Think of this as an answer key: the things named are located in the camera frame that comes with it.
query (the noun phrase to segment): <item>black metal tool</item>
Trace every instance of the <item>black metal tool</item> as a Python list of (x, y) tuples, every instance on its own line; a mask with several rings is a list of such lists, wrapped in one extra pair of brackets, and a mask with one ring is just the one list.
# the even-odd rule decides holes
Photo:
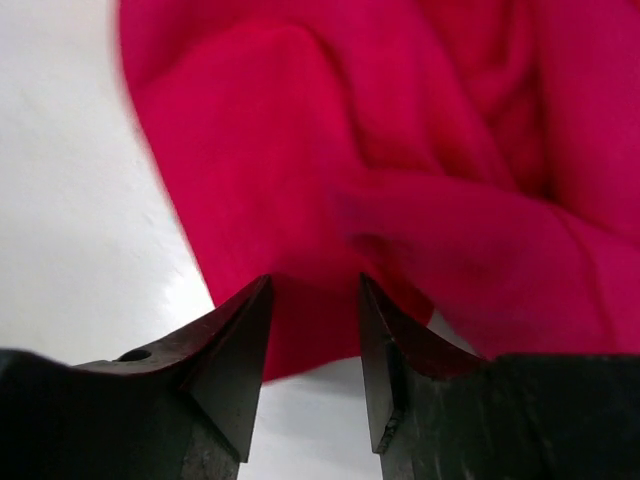
[(262, 383), (268, 277), (114, 362), (0, 350), (0, 479), (235, 479)]
[(371, 442), (385, 480), (640, 479), (640, 357), (485, 362), (360, 292)]

